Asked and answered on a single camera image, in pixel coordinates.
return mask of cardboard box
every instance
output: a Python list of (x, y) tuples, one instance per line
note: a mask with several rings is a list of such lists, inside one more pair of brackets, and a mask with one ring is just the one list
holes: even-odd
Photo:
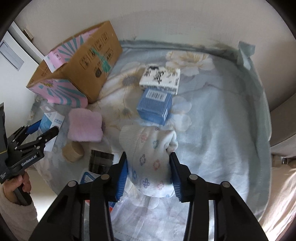
[(86, 98), (89, 103), (95, 102), (108, 74), (122, 53), (111, 23), (106, 21), (95, 25), (63, 42), (66, 43), (95, 28), (97, 31), (89, 36), (69, 62), (55, 72), (51, 73), (46, 62), (42, 61), (27, 88), (46, 98), (49, 103), (86, 107)]
[(154, 88), (176, 95), (180, 83), (180, 69), (148, 66), (140, 80), (140, 87)]
[[(54, 126), (60, 129), (65, 117), (50, 106), (42, 106), (41, 109), (44, 111), (44, 115), (41, 119), (40, 126), (37, 131), (38, 135), (43, 134)], [(57, 137), (54, 137), (45, 144), (45, 151), (52, 151), (56, 138)]]
[(172, 107), (172, 94), (146, 89), (137, 106), (140, 117), (160, 125), (165, 125)]
[(98, 30), (94, 28), (86, 33), (82, 33), (77, 37), (73, 37), (65, 43), (59, 45), (56, 49), (51, 50), (48, 55), (44, 57), (48, 68), (53, 73), (56, 69), (61, 67), (63, 64), (70, 61), (73, 54), (80, 48), (89, 37)]

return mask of floral cloth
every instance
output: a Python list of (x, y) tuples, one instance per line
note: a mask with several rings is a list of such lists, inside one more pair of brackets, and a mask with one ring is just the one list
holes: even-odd
[(169, 155), (178, 148), (175, 131), (127, 125), (120, 132), (119, 142), (126, 152), (129, 178), (142, 194), (149, 197), (175, 194), (169, 168)]
[[(137, 113), (143, 93), (139, 80), (149, 64), (181, 68), (178, 95), (173, 98), (169, 119), (162, 130), (175, 130), (176, 154), (191, 173), (208, 182), (229, 181), (257, 218), (268, 202), (270, 186), (269, 109), (265, 93), (245, 46), (239, 51), (206, 50), (158, 43), (122, 43), (124, 51), (104, 84), (99, 99), (88, 108), (103, 117), (100, 143), (84, 143), (85, 155), (75, 164), (64, 161), (67, 143), (66, 117), (53, 151), (36, 164), (39, 173), (59, 193), (88, 167), (90, 150), (114, 154), (119, 161), (119, 133), (125, 125), (152, 126)], [(39, 105), (32, 108), (33, 121), (42, 117)], [(65, 116), (69, 107), (56, 105)], [(171, 198), (147, 198), (127, 180), (122, 202), (111, 213), (115, 237), (121, 240), (182, 240), (188, 204)], [(213, 238), (210, 209), (210, 240)]]

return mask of white medicine box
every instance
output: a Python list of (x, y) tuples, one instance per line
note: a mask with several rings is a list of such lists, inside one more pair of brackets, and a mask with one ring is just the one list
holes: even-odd
[(180, 69), (148, 66), (140, 80), (140, 87), (154, 88), (176, 95), (180, 83)]
[[(38, 135), (45, 133), (54, 126), (60, 129), (65, 117), (51, 106), (41, 106), (41, 109), (44, 111), (44, 115), (37, 131)], [(45, 144), (44, 151), (52, 151), (56, 138), (57, 137), (54, 137)]]

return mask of sleeve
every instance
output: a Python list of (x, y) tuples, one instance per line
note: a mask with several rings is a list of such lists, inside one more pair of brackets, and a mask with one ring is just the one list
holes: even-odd
[(19, 241), (29, 240), (38, 224), (37, 211), (33, 202), (29, 206), (14, 204), (7, 200), (3, 186), (0, 186), (0, 213)]

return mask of light blue blanket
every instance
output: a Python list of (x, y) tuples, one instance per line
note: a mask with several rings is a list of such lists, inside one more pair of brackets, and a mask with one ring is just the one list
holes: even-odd
[[(88, 166), (90, 149), (112, 152), (115, 163), (122, 148), (119, 132), (126, 124), (154, 125), (140, 119), (136, 105), (142, 94), (139, 79), (148, 64), (181, 68), (178, 95), (170, 118), (161, 128), (177, 132), (176, 154), (192, 173), (208, 182), (229, 181), (259, 219), (268, 202), (271, 155), (269, 109), (262, 84), (250, 56), (254, 46), (239, 50), (196, 49), (153, 42), (122, 42), (124, 51), (104, 85), (99, 101), (90, 105), (103, 116), (101, 143), (86, 143), (83, 160), (64, 161), (67, 142), (65, 119), (53, 152), (36, 164), (39, 173), (59, 193), (70, 180), (79, 180)], [(33, 105), (33, 121), (42, 116)], [(69, 107), (55, 108), (67, 115)], [(183, 240), (188, 204), (172, 198), (139, 195), (127, 183), (121, 202), (111, 213), (115, 237), (120, 240)], [(210, 240), (213, 209), (210, 209)]]

